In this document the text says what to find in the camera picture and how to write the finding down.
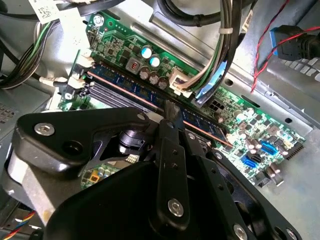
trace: metal screw head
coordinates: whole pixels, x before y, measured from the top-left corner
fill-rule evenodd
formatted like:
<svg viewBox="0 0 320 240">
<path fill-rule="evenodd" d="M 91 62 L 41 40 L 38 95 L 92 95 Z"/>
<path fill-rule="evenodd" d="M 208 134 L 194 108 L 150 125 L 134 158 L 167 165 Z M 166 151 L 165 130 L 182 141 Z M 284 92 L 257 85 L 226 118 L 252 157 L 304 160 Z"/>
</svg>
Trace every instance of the metal screw head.
<svg viewBox="0 0 320 240">
<path fill-rule="evenodd" d="M 177 199 L 171 199 L 168 201 L 169 211 L 178 218 L 181 218 L 184 214 L 184 207 Z"/>
<path fill-rule="evenodd" d="M 294 234 L 294 232 L 291 229 L 287 228 L 286 231 L 293 240 L 298 240 L 297 236 Z"/>
<path fill-rule="evenodd" d="M 143 115 L 141 115 L 140 113 L 139 113 L 137 116 L 138 116 L 138 118 L 140 118 L 141 120 L 146 120 L 146 118 L 145 118 Z"/>
<path fill-rule="evenodd" d="M 93 18 L 93 23 L 96 27 L 101 27 L 105 22 L 105 19 L 103 16 L 97 14 Z"/>
<path fill-rule="evenodd" d="M 189 138 L 191 138 L 192 140 L 195 140 L 196 137 L 195 135 L 193 135 L 191 132 L 188 133 Z"/>
<path fill-rule="evenodd" d="M 220 159 L 220 160 L 222 159 L 222 155 L 220 153 L 216 152 L 214 155 L 216 156 L 217 159 Z"/>
<path fill-rule="evenodd" d="M 233 225 L 233 231 L 240 240 L 248 240 L 245 230 L 239 224 Z"/>
<path fill-rule="evenodd" d="M 64 95 L 64 98 L 65 98 L 66 100 L 71 100 L 71 99 L 73 98 L 73 96 L 72 96 L 72 94 L 70 94 L 70 93 L 66 93 L 66 94 Z"/>
<path fill-rule="evenodd" d="M 50 123 L 38 123 L 34 126 L 34 131 L 42 136 L 51 136 L 55 133 L 55 128 Z"/>
<path fill-rule="evenodd" d="M 173 164 L 172 164 L 172 168 L 173 168 L 173 169 L 178 169 L 178 167 L 179 167 L 178 164 L 176 164 L 176 163 L 173 163 Z"/>
</svg>

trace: black cable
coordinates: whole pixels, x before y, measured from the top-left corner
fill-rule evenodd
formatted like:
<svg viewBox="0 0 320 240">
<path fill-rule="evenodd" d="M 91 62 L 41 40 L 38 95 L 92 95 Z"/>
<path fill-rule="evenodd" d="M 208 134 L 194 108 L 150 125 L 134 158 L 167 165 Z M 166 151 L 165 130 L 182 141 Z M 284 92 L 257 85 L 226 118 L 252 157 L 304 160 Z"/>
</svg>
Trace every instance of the black cable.
<svg viewBox="0 0 320 240">
<path fill-rule="evenodd" d="M 53 86 L 55 88 L 65 88 L 68 85 L 67 82 L 54 81 Z"/>
<path fill-rule="evenodd" d="M 40 64 L 48 37 L 51 35 L 51 33 L 57 27 L 58 24 L 59 24 L 59 22 L 57 22 L 57 21 L 51 23 L 51 25 L 49 26 L 47 32 L 45 33 L 45 35 L 43 37 L 43 40 L 40 43 L 39 49 L 35 53 L 35 57 L 31 60 L 30 63 L 27 63 L 27 66 L 24 67 L 25 70 L 23 72 L 18 72 L 18 74 L 16 74 L 17 76 L 15 76 L 13 79 L 9 78 L 9 76 L 8 76 L 8 78 L 4 80 L 5 82 L 3 82 L 3 81 L 0 82 L 0 89 L 4 89 L 4 90 L 13 89 L 13 88 L 19 86 L 20 84 L 24 83 L 27 79 L 29 79 L 34 74 L 34 71 L 38 68 L 38 66 Z M 21 58 L 19 64 L 16 66 L 15 70 L 16 69 L 19 69 L 19 71 L 21 70 L 21 68 L 25 65 L 25 62 L 28 59 L 32 50 L 33 50 L 33 44 L 25 52 L 25 54 Z"/>
<path fill-rule="evenodd" d="M 227 35 L 227 40 L 224 41 L 224 49 L 222 50 L 222 54 L 220 56 L 220 59 L 218 60 L 218 65 L 216 67 L 216 71 L 220 68 L 221 64 L 227 60 L 228 58 L 228 53 L 229 53 L 229 47 L 230 47 L 230 36 L 229 34 Z M 213 78 L 213 76 L 216 74 L 216 71 L 215 72 L 211 72 L 210 75 L 208 76 L 208 78 L 206 79 L 206 81 L 199 87 L 200 89 L 202 89 L 203 87 L 205 87 L 208 83 L 210 83 L 211 79 Z"/>
<path fill-rule="evenodd" d="M 96 12 L 100 12 L 109 8 L 112 8 L 120 3 L 122 3 L 124 0 L 99 0 L 90 4 L 86 3 L 80 3 L 80 4 L 70 4 L 65 9 L 70 9 L 77 7 L 79 10 L 79 13 L 81 17 L 94 14 Z M 6 13 L 3 11 L 0 11 L 0 15 L 16 19 L 16 20 L 23 20 L 23 21 L 33 21 L 33 22 L 39 22 L 39 19 L 36 14 L 13 14 L 13 13 Z"/>
<path fill-rule="evenodd" d="M 232 14 L 232 7 L 231 7 L 231 2 L 230 0 L 222 0 L 222 9 L 223 9 L 223 18 L 224 18 L 224 28 L 228 29 L 231 28 L 231 14 Z M 227 55 L 227 52 L 229 51 L 229 46 L 230 46 L 230 34 L 226 34 L 224 36 L 224 40 L 222 43 L 222 52 L 221 52 L 221 57 L 220 59 L 224 59 Z M 192 84 L 191 86 L 189 86 L 186 90 L 189 91 L 191 89 L 193 89 L 196 85 L 198 84 L 198 82 L 195 82 L 194 84 Z"/>
<path fill-rule="evenodd" d="M 4 44 L 4 42 L 0 39 L 0 49 L 4 52 L 5 55 L 16 65 L 19 63 L 19 59 L 7 48 L 7 46 Z M 33 78 L 39 80 L 40 76 L 36 73 L 32 75 Z"/>
<path fill-rule="evenodd" d="M 226 64 L 223 75 L 217 81 L 217 83 L 206 94 L 202 95 L 200 98 L 198 98 L 196 100 L 196 102 L 199 105 L 204 104 L 217 91 L 217 89 L 220 87 L 222 81 L 226 77 L 226 74 L 229 71 L 231 64 L 234 60 L 237 46 L 238 46 L 238 38 L 239 38 L 239 32 L 240 32 L 240 27 L 241 27 L 241 11 L 240 11 L 240 9 L 242 9 L 242 0 L 233 0 L 233 3 L 232 3 L 232 28 L 233 28 L 233 32 L 231 34 L 230 47 L 229 47 L 229 52 L 227 54 L 227 64 Z"/>
<path fill-rule="evenodd" d="M 255 5 L 257 4 L 257 2 L 258 2 L 258 0 L 254 0 L 254 1 L 252 2 L 251 6 L 250 6 L 250 11 L 251 11 L 252 9 L 254 9 L 254 7 L 255 7 Z M 245 36 L 246 36 L 246 33 L 240 33 L 240 34 L 239 34 L 238 43 L 237 43 L 237 48 L 238 48 L 239 45 L 242 43 L 242 41 L 244 40 Z M 219 60 L 217 69 L 219 69 L 219 67 L 220 67 L 220 65 L 222 64 L 222 62 L 227 61 L 227 57 L 228 57 L 228 56 L 227 56 L 226 54 L 222 54 L 222 55 L 221 55 L 221 58 L 220 58 L 220 60 Z M 212 72 L 212 73 L 210 74 L 209 78 L 207 79 L 207 81 L 205 82 L 205 84 L 203 84 L 202 86 L 206 86 L 206 85 L 210 82 L 210 80 L 213 78 L 214 74 L 215 74 L 215 72 Z"/>
<path fill-rule="evenodd" d="M 249 5 L 252 0 L 245 0 L 244 6 Z M 162 13 L 172 22 L 188 27 L 202 27 L 214 24 L 220 21 L 220 12 L 209 15 L 196 14 L 190 15 L 180 10 L 172 0 L 157 0 Z"/>
<path fill-rule="evenodd" d="M 22 55 L 20 61 L 17 63 L 17 65 L 15 66 L 15 68 L 13 69 L 13 71 L 4 78 L 4 80 L 0 81 L 0 88 L 1 86 L 5 86 L 5 84 L 9 83 L 12 79 L 14 79 L 17 74 L 19 73 L 21 67 L 23 66 L 23 64 L 26 62 L 29 54 L 32 52 L 34 45 L 32 44 L 27 51 L 25 51 L 25 53 Z"/>
<path fill-rule="evenodd" d="M 256 5 L 257 1 L 258 1 L 258 0 L 254 0 L 254 2 L 252 3 L 250 9 L 253 9 L 253 8 L 254 8 L 254 6 Z M 241 34 L 240 34 L 240 35 L 238 36 L 236 49 L 238 48 L 239 42 L 240 42 L 241 40 L 243 40 L 243 38 L 242 38 L 242 36 L 241 36 Z M 233 57 L 232 57 L 232 61 L 233 61 L 233 59 L 234 59 L 234 55 L 235 55 L 235 53 L 236 53 L 236 49 L 234 50 L 234 54 L 233 54 Z M 225 61 L 228 61 L 228 55 L 220 59 L 220 62 L 219 62 L 219 64 L 218 64 L 218 66 L 220 66 L 221 63 L 222 63 L 222 62 L 225 62 Z M 231 64 L 228 66 L 228 63 L 227 63 L 227 66 L 226 66 L 226 68 L 225 68 L 226 70 L 225 70 L 224 76 L 227 74 L 230 66 L 231 66 Z M 211 73 L 211 75 L 210 75 L 209 78 L 208 78 L 209 81 L 212 79 L 212 77 L 214 76 L 214 74 L 215 74 L 215 72 L 212 72 L 212 73 Z"/>
</svg>

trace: label sticker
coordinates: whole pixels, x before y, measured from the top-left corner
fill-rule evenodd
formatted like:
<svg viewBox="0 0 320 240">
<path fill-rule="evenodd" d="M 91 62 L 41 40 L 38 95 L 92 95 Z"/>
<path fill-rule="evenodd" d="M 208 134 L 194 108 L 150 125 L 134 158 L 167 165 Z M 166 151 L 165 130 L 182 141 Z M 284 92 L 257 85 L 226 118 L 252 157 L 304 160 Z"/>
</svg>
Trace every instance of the label sticker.
<svg viewBox="0 0 320 240">
<path fill-rule="evenodd" d="M 86 25 L 82 22 L 78 8 L 60 11 L 60 22 L 66 38 L 76 49 L 90 48 Z"/>
<path fill-rule="evenodd" d="M 47 24 L 59 18 L 59 9 L 54 0 L 29 0 L 41 24 Z"/>
<path fill-rule="evenodd" d="M 250 22 L 251 22 L 251 19 L 254 15 L 254 11 L 250 10 L 248 16 L 246 17 L 244 23 L 243 23 L 243 26 L 242 26 L 242 29 L 247 33 L 248 30 L 249 30 L 249 26 L 250 26 Z"/>
</svg>

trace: wire bundle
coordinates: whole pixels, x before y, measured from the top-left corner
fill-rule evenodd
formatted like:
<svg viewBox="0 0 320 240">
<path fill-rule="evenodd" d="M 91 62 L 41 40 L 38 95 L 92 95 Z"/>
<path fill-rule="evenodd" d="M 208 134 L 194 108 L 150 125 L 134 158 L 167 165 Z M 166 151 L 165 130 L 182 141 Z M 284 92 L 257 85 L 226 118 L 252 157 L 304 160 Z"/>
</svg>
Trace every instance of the wire bundle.
<svg viewBox="0 0 320 240">
<path fill-rule="evenodd" d="M 256 4 L 257 0 L 253 1 L 252 8 Z M 227 74 L 231 63 L 233 62 L 236 49 L 240 44 L 239 41 L 243 40 L 239 38 L 240 26 L 241 26 L 241 9 L 242 9 L 242 0 L 234 0 L 231 4 L 230 0 L 221 0 L 221 29 L 232 29 L 231 34 L 220 34 L 217 45 L 215 47 L 215 52 L 211 59 L 209 60 L 206 67 L 194 76 L 190 81 L 181 84 L 179 88 L 185 91 L 198 91 L 199 89 L 206 86 L 213 75 L 219 69 L 220 65 L 223 62 L 227 62 L 223 76 L 212 86 L 212 88 L 196 102 L 200 105 L 204 104 L 218 89 L 221 85 L 222 80 Z"/>
<path fill-rule="evenodd" d="M 41 58 L 44 54 L 46 42 L 48 37 L 53 32 L 53 30 L 57 27 L 59 23 L 57 21 L 53 21 L 47 23 L 42 31 L 39 33 L 38 38 L 35 43 L 33 43 L 28 50 L 23 54 L 21 59 L 16 63 L 16 67 L 14 70 L 2 81 L 0 81 L 0 89 L 9 90 L 13 89 L 20 84 L 24 83 L 31 76 L 39 79 L 40 76 L 34 74 L 37 70 Z"/>
<path fill-rule="evenodd" d="M 15 227 L 15 229 L 13 229 L 7 236 L 4 237 L 3 240 L 8 240 L 8 239 L 12 238 L 14 235 L 16 235 L 16 233 L 19 232 L 20 229 L 21 229 L 24 225 L 26 225 L 26 224 L 29 222 L 29 220 L 30 220 L 35 214 L 36 214 L 35 211 L 30 212 L 30 213 L 22 220 L 22 222 L 20 222 L 20 223 L 18 224 L 18 226 Z"/>
<path fill-rule="evenodd" d="M 265 27 L 259 42 L 256 46 L 256 54 L 255 54 L 255 60 L 254 60 L 254 75 L 253 75 L 253 84 L 252 84 L 252 88 L 251 88 L 251 93 L 254 92 L 257 82 L 258 82 L 258 76 L 261 74 L 258 74 L 258 62 L 259 62 L 259 50 L 260 50 L 260 46 L 265 38 L 266 33 L 268 32 L 271 24 L 277 19 L 278 15 L 285 9 L 286 5 L 289 3 L 290 0 L 285 0 L 285 2 L 282 4 L 282 6 L 280 7 L 279 11 L 276 13 L 276 15 L 273 16 L 273 18 L 271 19 L 271 21 L 269 22 L 269 24 Z"/>
<path fill-rule="evenodd" d="M 244 0 L 243 6 L 249 5 L 252 0 Z M 188 26 L 188 27 L 202 27 L 217 23 L 221 20 L 221 13 L 216 12 L 208 15 L 197 14 L 191 15 L 180 10 L 172 0 L 157 0 L 158 6 L 162 13 L 173 23 Z"/>
<path fill-rule="evenodd" d="M 306 34 L 306 33 L 310 33 L 310 32 L 315 32 L 315 31 L 319 31 L 320 30 L 320 26 L 314 26 L 314 27 L 310 27 L 308 28 L 307 30 L 304 30 L 303 32 L 301 33 L 298 33 L 296 35 L 293 35 L 291 37 L 288 37 L 284 40 L 282 40 L 281 42 L 279 42 L 279 44 L 277 46 L 275 46 L 271 52 L 268 54 L 266 60 L 264 61 L 261 69 L 258 71 L 257 69 L 255 70 L 254 72 L 254 78 L 253 78 L 253 85 L 252 85 L 252 88 L 251 88 L 251 93 L 254 92 L 256 86 L 257 86 L 257 82 L 258 82 L 258 76 L 267 68 L 268 66 L 268 62 L 270 60 L 270 58 L 272 57 L 272 55 L 275 53 L 275 51 L 277 50 L 278 47 L 280 47 L 282 44 L 285 44 L 286 42 L 288 41 L 291 41 L 293 39 L 297 39 L 298 37 L 300 37 L 301 35 L 303 34 Z"/>
</svg>

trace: microchip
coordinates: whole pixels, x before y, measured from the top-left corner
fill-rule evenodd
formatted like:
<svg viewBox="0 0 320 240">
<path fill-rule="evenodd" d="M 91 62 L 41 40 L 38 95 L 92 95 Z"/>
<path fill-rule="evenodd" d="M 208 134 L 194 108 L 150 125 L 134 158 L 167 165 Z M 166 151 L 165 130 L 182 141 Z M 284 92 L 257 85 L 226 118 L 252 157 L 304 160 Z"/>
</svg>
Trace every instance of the microchip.
<svg viewBox="0 0 320 240">
<path fill-rule="evenodd" d="M 266 131 L 268 132 L 268 134 L 270 134 L 271 136 L 275 136 L 277 135 L 277 132 L 280 130 L 280 128 L 278 128 L 276 125 L 271 125 Z"/>
<path fill-rule="evenodd" d="M 251 125 L 255 125 L 256 123 L 257 123 L 257 120 L 255 120 L 255 119 L 252 119 L 250 122 Z"/>
<path fill-rule="evenodd" d="M 99 51 L 99 52 L 103 52 L 103 51 L 104 51 L 104 48 L 105 48 L 105 45 L 100 44 L 100 45 L 98 46 L 98 51 Z"/>
<path fill-rule="evenodd" d="M 263 125 L 265 125 L 265 126 L 269 126 L 269 124 L 270 124 L 270 121 L 269 121 L 269 120 L 266 120 L 266 121 L 263 123 Z"/>
<path fill-rule="evenodd" d="M 276 136 L 271 136 L 271 137 L 269 137 L 268 139 L 267 139 L 267 141 L 269 142 L 269 143 L 271 143 L 271 144 L 273 144 L 275 141 L 277 141 L 277 137 Z"/>
<path fill-rule="evenodd" d="M 241 150 L 238 150 L 238 151 L 236 151 L 236 153 L 235 153 L 235 155 L 236 155 L 237 157 L 242 157 L 243 154 L 244 154 L 244 152 L 241 151 Z"/>
<path fill-rule="evenodd" d="M 91 176 L 91 172 L 87 171 L 84 175 L 83 175 L 83 178 L 84 179 L 89 179 Z"/>
<path fill-rule="evenodd" d="M 122 56 L 125 58 L 129 58 L 130 57 L 130 52 L 128 50 L 124 50 L 122 53 Z"/>
<path fill-rule="evenodd" d="M 225 146 L 225 147 L 224 147 L 224 150 L 225 150 L 227 153 L 230 153 L 232 149 L 233 149 L 232 146 Z"/>
<path fill-rule="evenodd" d="M 126 65 L 127 64 L 128 59 L 126 59 L 125 57 L 120 57 L 119 59 L 119 63 L 121 63 L 122 65 Z"/>
<path fill-rule="evenodd" d="M 261 119 L 262 119 L 262 116 L 261 116 L 261 115 L 255 116 L 255 120 L 259 121 L 259 120 L 261 120 Z"/>
<path fill-rule="evenodd" d="M 245 122 L 240 122 L 238 127 L 243 130 L 243 129 L 245 129 L 247 127 L 247 124 Z"/>
<path fill-rule="evenodd" d="M 274 145 L 276 146 L 280 146 L 282 144 L 284 144 L 284 141 L 282 141 L 281 139 L 278 139 L 277 141 L 274 142 Z"/>
<path fill-rule="evenodd" d="M 162 62 L 163 62 L 164 64 L 168 64 L 168 63 L 169 63 L 169 59 L 165 57 L 165 58 L 162 59 Z"/>
<path fill-rule="evenodd" d="M 134 46 L 134 47 L 132 48 L 132 52 L 134 52 L 135 54 L 140 53 L 140 51 L 141 51 L 141 49 L 140 49 L 140 47 L 138 47 L 138 46 Z"/>
</svg>

